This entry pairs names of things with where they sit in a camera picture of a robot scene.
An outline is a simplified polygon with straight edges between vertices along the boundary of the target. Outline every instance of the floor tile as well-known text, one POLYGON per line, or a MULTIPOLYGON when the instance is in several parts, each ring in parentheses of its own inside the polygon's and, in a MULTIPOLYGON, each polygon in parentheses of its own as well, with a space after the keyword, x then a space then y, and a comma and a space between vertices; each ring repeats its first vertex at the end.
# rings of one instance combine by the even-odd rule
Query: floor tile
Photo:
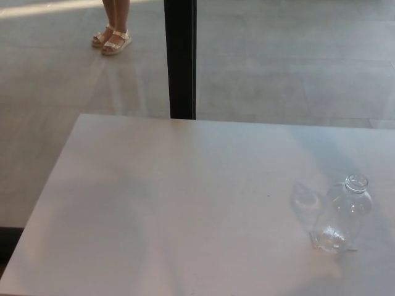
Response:
POLYGON ((313 116, 372 119, 395 116, 395 76, 390 64, 363 66, 360 62, 357 65, 349 62, 302 75, 313 116))
POLYGON ((54 7, 51 10, 49 7, 37 14, 22 12, 18 16, 15 9, 6 9, 0 15, 2 44, 72 49, 74 44, 70 40, 78 33, 86 9, 61 10, 54 7))
POLYGON ((246 30, 245 47, 250 57, 340 57, 327 22, 248 17, 246 30))
POLYGON ((266 19, 280 16, 280 1, 276 0, 199 0, 197 18, 201 15, 259 15, 266 19))
POLYGON ((373 128, 380 128, 384 130, 395 130, 395 120, 371 119, 370 124, 373 126, 373 128))
POLYGON ((202 113, 307 116, 301 77, 286 73, 203 73, 199 108, 202 113))
POLYGON ((37 203, 38 196, 26 194, 8 194, 0 192, 1 227, 24 228, 37 203))
POLYGON ((26 109, 0 157, 0 193, 39 197, 79 113, 55 107, 26 109))
POLYGON ((25 110, 0 105, 0 155, 4 155, 10 140, 18 130, 25 115, 25 110))
POLYGON ((246 33, 244 17, 201 15, 197 18, 197 52, 245 55, 246 33))
POLYGON ((0 103, 83 107, 103 66, 94 51, 15 49, 0 74, 0 103))
POLYGON ((282 0, 280 15, 283 19, 358 20, 362 18, 360 1, 353 0, 282 0))
POLYGON ((111 110, 117 115, 168 114, 165 55, 128 54, 106 61, 88 110, 111 110))

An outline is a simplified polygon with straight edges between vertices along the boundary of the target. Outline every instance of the white sandal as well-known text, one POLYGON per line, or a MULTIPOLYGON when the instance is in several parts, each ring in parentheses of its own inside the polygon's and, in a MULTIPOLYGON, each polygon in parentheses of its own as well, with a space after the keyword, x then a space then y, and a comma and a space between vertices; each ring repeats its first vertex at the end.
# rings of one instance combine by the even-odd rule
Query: white sandal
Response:
POLYGON ((119 54, 121 51, 123 51, 125 49, 125 47, 127 47, 131 43, 131 38, 128 34, 128 31, 126 31, 126 33, 114 31, 113 34, 121 37, 123 39, 123 43, 121 45, 115 44, 110 41, 107 41, 106 43, 104 43, 104 45, 101 49, 101 53, 104 56, 114 56, 116 54, 119 54))

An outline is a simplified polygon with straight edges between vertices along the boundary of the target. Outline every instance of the sandal strap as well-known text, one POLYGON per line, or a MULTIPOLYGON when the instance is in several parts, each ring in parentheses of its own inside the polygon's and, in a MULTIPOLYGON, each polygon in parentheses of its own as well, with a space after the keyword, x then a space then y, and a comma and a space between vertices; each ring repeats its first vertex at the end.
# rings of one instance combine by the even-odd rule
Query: sandal strap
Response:
POLYGON ((110 25, 110 24, 108 24, 108 25, 106 26, 106 28, 107 28, 107 29, 110 29, 111 31, 115 31, 115 28, 114 28, 112 25, 110 25))
POLYGON ((127 40, 127 39, 130 38, 129 37, 129 31, 126 31, 126 33, 122 33, 122 32, 119 32, 119 31, 114 31, 113 34, 121 37, 123 40, 127 40))
MULTIPOLYGON (((112 26, 112 25, 110 25, 110 24, 108 24, 107 26, 106 26, 106 28, 108 28, 108 29, 110 29, 111 31, 115 31, 115 28, 112 26)), ((103 35, 103 33, 101 33, 101 32, 97 32, 93 37, 95 37, 97 40, 99 40, 101 43, 104 41, 104 35, 103 35)))

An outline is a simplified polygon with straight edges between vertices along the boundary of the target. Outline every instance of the foot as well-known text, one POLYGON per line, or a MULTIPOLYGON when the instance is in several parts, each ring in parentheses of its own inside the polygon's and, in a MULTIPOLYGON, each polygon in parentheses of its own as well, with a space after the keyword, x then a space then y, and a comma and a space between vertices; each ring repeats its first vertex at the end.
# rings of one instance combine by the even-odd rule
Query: foot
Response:
POLYGON ((102 47, 102 53, 105 56, 111 56, 118 54, 130 43, 131 39, 128 32, 115 31, 114 34, 108 39, 108 41, 102 47))
POLYGON ((93 36, 92 46, 102 47, 112 36, 114 32, 114 27, 111 25, 106 26, 106 29, 102 33, 98 33, 93 36))

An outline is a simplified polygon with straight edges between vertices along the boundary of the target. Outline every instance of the sandal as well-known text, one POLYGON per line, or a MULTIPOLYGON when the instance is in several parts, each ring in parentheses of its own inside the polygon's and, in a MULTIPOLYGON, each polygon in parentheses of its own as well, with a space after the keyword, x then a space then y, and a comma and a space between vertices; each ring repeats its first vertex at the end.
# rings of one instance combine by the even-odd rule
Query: sandal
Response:
POLYGON ((101 49, 101 53, 104 56, 114 56, 116 54, 119 54, 125 49, 125 47, 127 47, 131 43, 131 38, 128 34, 128 31, 126 31, 126 33, 114 31, 113 35, 121 37, 123 39, 123 43, 121 45, 115 44, 110 41, 104 43, 103 48, 101 49))
MULTIPOLYGON (((112 25, 107 25, 106 29, 110 29, 113 32, 115 31, 115 28, 112 25)), ((107 40, 110 39, 110 38, 111 38, 111 35, 108 38, 106 38, 104 36, 104 32, 103 33, 99 32, 99 33, 97 33, 96 35, 93 36, 93 39, 92 39, 92 42, 91 42, 92 46, 95 47, 95 48, 103 47, 104 43, 106 43, 107 40)))

